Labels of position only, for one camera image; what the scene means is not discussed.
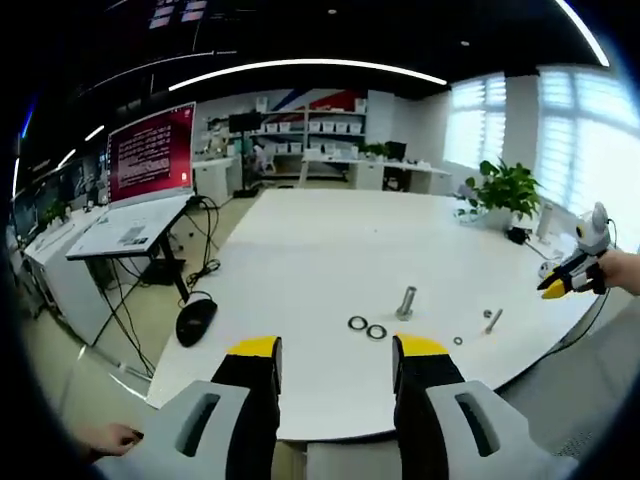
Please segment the black device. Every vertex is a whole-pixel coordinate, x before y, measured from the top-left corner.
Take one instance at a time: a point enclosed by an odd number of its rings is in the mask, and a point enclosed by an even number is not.
[[[218,311],[216,302],[209,298],[186,305],[176,320],[176,337],[183,347],[198,343]]]
[[[389,158],[402,160],[407,151],[407,144],[400,142],[387,142],[385,144],[389,149]]]
[[[525,241],[529,240],[530,230],[520,227],[513,227],[505,232],[505,236],[513,243],[522,245]]]

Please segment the metal washer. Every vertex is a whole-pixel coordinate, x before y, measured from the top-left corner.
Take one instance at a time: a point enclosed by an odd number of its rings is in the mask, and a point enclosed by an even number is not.
[[[372,331],[374,328],[377,328],[380,330],[380,333],[382,334],[381,336],[377,337],[375,335],[372,335]],[[383,338],[385,338],[387,336],[387,329],[384,328],[382,325],[378,325],[378,324],[373,324],[371,325],[369,328],[367,328],[367,337],[372,338],[374,340],[382,340]]]
[[[362,326],[361,327],[355,327],[353,325],[353,321],[354,320],[362,320]],[[349,321],[347,322],[347,325],[349,326],[349,328],[351,330],[355,330],[357,332],[361,332],[362,330],[366,329],[369,326],[369,322],[367,322],[367,319],[364,317],[361,317],[360,315],[355,315],[353,317],[351,317],[349,319]]]

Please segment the computer mouse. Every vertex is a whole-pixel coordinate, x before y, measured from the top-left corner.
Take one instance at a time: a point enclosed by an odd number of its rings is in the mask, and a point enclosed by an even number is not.
[[[211,324],[218,305],[213,300],[203,298],[186,305],[176,320],[176,337],[183,347],[198,343]]]

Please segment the window blind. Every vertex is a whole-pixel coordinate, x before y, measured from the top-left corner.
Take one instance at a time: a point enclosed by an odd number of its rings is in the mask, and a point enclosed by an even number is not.
[[[445,160],[477,169],[502,157],[507,92],[504,75],[453,86]]]
[[[640,245],[640,118],[631,92],[608,75],[545,71],[540,75],[536,177],[540,194],[581,215],[604,203],[618,245]]]

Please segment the human arm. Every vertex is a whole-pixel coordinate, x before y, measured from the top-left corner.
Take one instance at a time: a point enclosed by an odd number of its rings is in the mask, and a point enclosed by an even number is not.
[[[620,287],[632,295],[640,295],[640,255],[609,250],[598,259],[598,264],[607,287]]]

